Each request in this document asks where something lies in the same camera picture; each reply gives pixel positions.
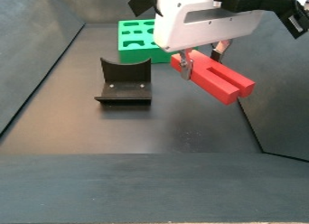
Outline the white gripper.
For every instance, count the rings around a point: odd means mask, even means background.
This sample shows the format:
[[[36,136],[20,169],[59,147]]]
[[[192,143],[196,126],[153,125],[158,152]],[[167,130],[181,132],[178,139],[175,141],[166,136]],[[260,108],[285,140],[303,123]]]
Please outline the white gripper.
[[[233,38],[257,28],[262,11],[233,13],[214,6],[214,0],[157,0],[154,42],[166,52],[180,51],[181,77],[192,78],[193,47],[218,42],[210,58],[221,62]]]

